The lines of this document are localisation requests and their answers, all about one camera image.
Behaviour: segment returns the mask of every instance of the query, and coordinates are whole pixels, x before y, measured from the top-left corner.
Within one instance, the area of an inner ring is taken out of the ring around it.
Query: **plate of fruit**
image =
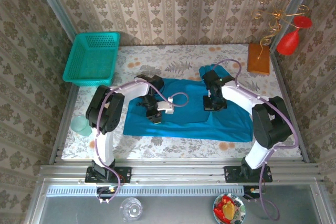
[[[245,219],[246,208],[236,195],[225,193],[216,198],[213,212],[219,224],[241,224]]]

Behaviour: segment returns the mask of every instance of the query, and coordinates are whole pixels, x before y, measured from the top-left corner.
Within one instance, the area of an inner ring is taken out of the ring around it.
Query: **gold wire decoration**
[[[288,22],[286,20],[286,17],[302,16],[302,15],[305,15],[309,11],[309,8],[306,5],[300,5],[299,6],[299,13],[286,14],[286,8],[287,8],[287,5],[289,4],[290,0],[277,0],[277,3],[282,3],[283,4],[283,8],[276,8],[273,0],[259,0],[259,2],[263,5],[271,3],[273,10],[272,10],[272,12],[267,12],[264,8],[263,9],[259,8],[254,13],[254,15],[255,15],[254,19],[260,19],[263,14],[267,14],[267,15],[272,16],[271,21],[268,22],[270,35],[267,35],[260,40],[261,52],[260,52],[260,54],[257,58],[258,60],[260,59],[262,51],[264,50],[264,45],[268,46],[271,43],[271,38],[276,36],[281,31],[281,28],[282,28],[282,25],[280,24],[281,20],[283,22],[299,29],[300,27],[292,24],[291,22]]]

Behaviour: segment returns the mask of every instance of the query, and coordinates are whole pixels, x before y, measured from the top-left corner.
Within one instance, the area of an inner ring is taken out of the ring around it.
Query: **patterned wallpaper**
[[[336,209],[336,0],[304,0],[313,26],[280,65],[310,158],[319,163]]]
[[[0,223],[21,223],[67,101],[71,43],[46,0],[0,9]]]
[[[60,1],[77,33],[120,31],[120,44],[124,46],[257,41],[268,20],[252,19],[252,11],[272,3],[261,4],[259,0]]]

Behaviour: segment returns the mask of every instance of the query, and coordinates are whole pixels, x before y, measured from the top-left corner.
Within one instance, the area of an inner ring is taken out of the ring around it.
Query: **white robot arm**
[[[143,102],[141,105],[146,107],[146,117],[153,123],[161,122],[161,113],[164,111],[168,114],[174,113],[173,99],[168,98],[169,102],[158,102],[154,95],[155,90],[150,87],[149,83],[154,85],[157,89],[161,89],[164,85],[161,77],[154,76],[149,78],[145,75],[139,75],[135,82],[123,85],[122,88],[117,88],[114,93],[107,100],[102,111],[100,125],[97,126],[97,118],[99,110],[102,106],[104,98],[116,87],[99,86],[91,100],[91,103],[86,112],[86,118],[89,120],[90,126],[93,128],[94,135],[97,135],[98,129],[101,132],[96,140],[97,153],[93,158],[93,171],[99,174],[100,177],[110,180],[112,174],[104,169],[104,165],[114,168],[114,154],[113,154],[113,130],[117,127],[120,121],[121,111],[124,104],[134,98],[141,97]]]
[[[203,97],[205,110],[219,111],[226,108],[226,100],[236,103],[253,117],[256,141],[250,152],[243,158],[241,171],[248,177],[260,168],[274,147],[284,142],[291,134],[289,126],[274,110],[262,100],[266,100],[289,118],[281,97],[269,98],[243,88],[231,76],[220,78],[214,70],[203,75],[208,96]]]
[[[203,97],[204,110],[219,111],[225,109],[227,106],[226,101],[230,100],[242,107],[253,117],[256,142],[251,151],[243,158],[241,166],[243,175],[248,177],[254,173],[254,170],[261,167],[276,145],[281,144],[281,142],[285,141],[287,137],[291,135],[291,130],[281,117],[260,100],[261,96],[258,96],[258,94],[247,88],[244,89],[248,90],[248,92],[241,90],[233,77],[220,78],[214,70],[211,70],[205,73],[202,79],[208,90],[208,95]],[[157,102],[154,97],[155,91],[148,84],[149,82],[156,86],[157,89],[161,89],[163,86],[162,78],[158,76],[149,78],[141,75],[138,76],[136,80],[146,82],[133,83],[115,91],[108,99],[108,103],[103,109],[99,123],[99,130],[102,134],[100,134],[97,139],[97,149],[102,162],[111,168],[114,167],[112,134],[113,130],[119,124],[124,103],[128,103],[136,97],[142,97],[143,105],[147,110],[146,117],[153,123],[160,123],[162,110],[166,113],[174,112],[174,106],[170,103]],[[110,91],[111,89],[106,86],[99,86],[87,110],[86,117],[89,120],[90,126],[94,128],[95,134],[98,129],[97,117],[102,101]],[[268,98],[265,96],[262,96],[262,98],[272,103],[289,118],[282,98]],[[112,174],[103,168],[103,164],[97,155],[95,155],[93,161],[94,169],[99,172],[100,175],[106,177],[108,181]]]

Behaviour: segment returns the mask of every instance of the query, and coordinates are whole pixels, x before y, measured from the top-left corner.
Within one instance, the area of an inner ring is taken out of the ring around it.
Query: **teal plastic basket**
[[[119,39],[116,32],[78,34],[63,80],[78,86],[112,85]]]

